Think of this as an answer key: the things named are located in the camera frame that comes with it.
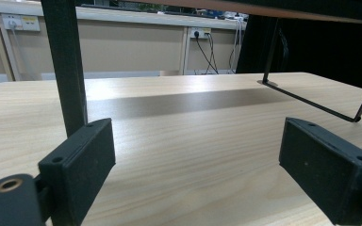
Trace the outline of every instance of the metal frame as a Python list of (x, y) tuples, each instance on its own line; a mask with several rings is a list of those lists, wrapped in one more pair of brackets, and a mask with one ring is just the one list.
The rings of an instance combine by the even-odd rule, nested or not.
[(74, 0), (41, 0), (67, 137), (88, 122)]
[(274, 56), (275, 46), (276, 46), (276, 43), (277, 43), (277, 36), (278, 36), (278, 32), (279, 32), (280, 20), (281, 19), (277, 19), (276, 22), (275, 22), (275, 25), (274, 25), (274, 30), (273, 30), (273, 34), (272, 34), (272, 40), (271, 40), (271, 47), (270, 47), (269, 55), (268, 55), (267, 62), (266, 62), (266, 68), (265, 68), (265, 71), (264, 71), (262, 84), (269, 87), (269, 88), (271, 88), (271, 89), (275, 89), (277, 91), (280, 91), (280, 92), (282, 92), (282, 93), (284, 93), (284, 94), (286, 94), (286, 95), (288, 95), (290, 97), (293, 97), (293, 98), (295, 98), (297, 100), (305, 102), (305, 103), (307, 103), (309, 105), (315, 106), (316, 108), (321, 109), (321, 110), (323, 110), (325, 112), (328, 112), (328, 113), (330, 113), (330, 114), (332, 114), (334, 116), (337, 116), (337, 117), (339, 117), (339, 118), (341, 118), (341, 119), (343, 119), (345, 121), (349, 121), (349, 122), (358, 122), (358, 121), (360, 121), (361, 120), (361, 115), (362, 115), (362, 103), (361, 103), (360, 107), (358, 108), (356, 115), (353, 118), (351, 118), (351, 117), (349, 117), (347, 115), (344, 115), (344, 114), (341, 114), (341, 113), (339, 113), (339, 112), (337, 112), (337, 111), (335, 111), (333, 109), (330, 109), (330, 108), (325, 107), (323, 105), (319, 105), (317, 103), (309, 101), (309, 100), (307, 100), (307, 99), (305, 99), (305, 98), (303, 98), (301, 96), (298, 96), (296, 94), (288, 92), (288, 91), (286, 91), (284, 89), (280, 89), (280, 88), (278, 88), (278, 87), (276, 87), (276, 86), (274, 86), (274, 85), (272, 85), (270, 83), (270, 81), (269, 81), (269, 73), (270, 73), (270, 68), (272, 66), (272, 59), (273, 59), (273, 56)]

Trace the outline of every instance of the table top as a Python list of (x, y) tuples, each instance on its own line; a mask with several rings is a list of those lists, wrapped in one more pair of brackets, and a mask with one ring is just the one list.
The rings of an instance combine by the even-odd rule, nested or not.
[[(261, 74), (86, 80), (90, 121), (112, 118), (117, 164), (83, 225), (332, 225), (279, 166), (285, 117), (362, 148), (350, 123), (257, 83)], [(362, 89), (307, 73), (279, 87), (353, 115)], [(55, 81), (0, 84), (0, 178), (38, 174), (65, 140)]]

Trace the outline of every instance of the black cable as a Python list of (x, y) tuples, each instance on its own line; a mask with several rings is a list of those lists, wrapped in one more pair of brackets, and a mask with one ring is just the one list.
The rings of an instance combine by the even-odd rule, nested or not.
[(282, 59), (282, 63), (281, 63), (281, 67), (279, 68), (279, 72), (282, 73), (285, 71), (287, 64), (288, 64), (288, 59), (289, 59), (289, 49), (288, 49), (288, 42), (287, 42), (287, 38), (284, 35), (284, 32), (282, 31), (282, 29), (280, 28), (279, 30), (279, 36), (283, 45), (283, 59)]
[(110, 3), (113, 3), (113, 6), (118, 7), (119, 6), (119, 2), (117, 0), (110, 0)]
[(199, 43), (198, 37), (196, 37), (196, 43), (198, 43), (199, 49), (201, 49), (202, 54), (204, 55), (204, 57), (205, 57), (208, 65), (209, 65), (216, 73), (219, 73), (219, 72), (217, 72), (217, 70), (213, 67), (213, 65), (211, 64), (211, 62), (207, 59), (207, 56), (206, 56), (204, 50), (202, 49), (201, 44)]
[[(213, 58), (213, 50), (212, 50), (212, 45), (213, 45), (213, 43), (211, 42), (211, 39), (209, 39), (208, 40), (208, 42), (210, 43), (210, 50), (211, 50), (211, 54), (210, 54), (210, 63), (211, 63), (211, 59)], [(210, 65), (207, 65), (207, 69), (206, 69), (206, 72), (205, 72), (205, 74), (207, 74), (208, 73), (208, 69), (210, 68)]]
[(216, 58), (214, 57), (214, 49), (213, 49), (213, 47), (214, 47), (214, 40), (213, 40), (213, 37), (211, 36), (211, 34), (209, 33), (209, 34), (207, 34), (208, 35), (208, 37), (209, 37), (209, 40), (211, 40), (211, 45), (210, 45), (210, 47), (211, 47), (211, 55), (213, 55), (213, 62), (214, 62), (214, 67), (216, 68), (216, 71), (218, 72), (219, 71), (219, 69), (217, 68), (217, 64), (216, 64)]

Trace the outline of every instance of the electrical outlet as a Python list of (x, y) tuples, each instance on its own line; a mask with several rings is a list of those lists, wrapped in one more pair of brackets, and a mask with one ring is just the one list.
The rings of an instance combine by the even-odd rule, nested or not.
[(36, 16), (20, 16), (23, 30), (40, 31), (40, 23)]
[(211, 28), (207, 27), (192, 27), (190, 30), (190, 37), (195, 39), (195, 31), (199, 32), (198, 39), (208, 39), (208, 35), (211, 33)]
[(23, 30), (23, 24), (20, 15), (2, 14), (2, 20), (4, 21), (5, 29), (11, 29), (11, 26), (13, 25), (15, 30)]

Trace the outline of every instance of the light wood grain surface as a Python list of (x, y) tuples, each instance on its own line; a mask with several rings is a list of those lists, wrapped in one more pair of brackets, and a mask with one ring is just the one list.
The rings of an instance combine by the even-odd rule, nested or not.
[[(331, 225), (278, 165), (285, 117), (362, 148), (349, 123), (257, 83), (261, 74), (86, 80), (111, 117), (117, 165), (83, 225)], [(353, 115), (362, 89), (306, 73), (270, 80)], [(0, 178), (38, 174), (66, 138), (54, 81), (0, 84)]]

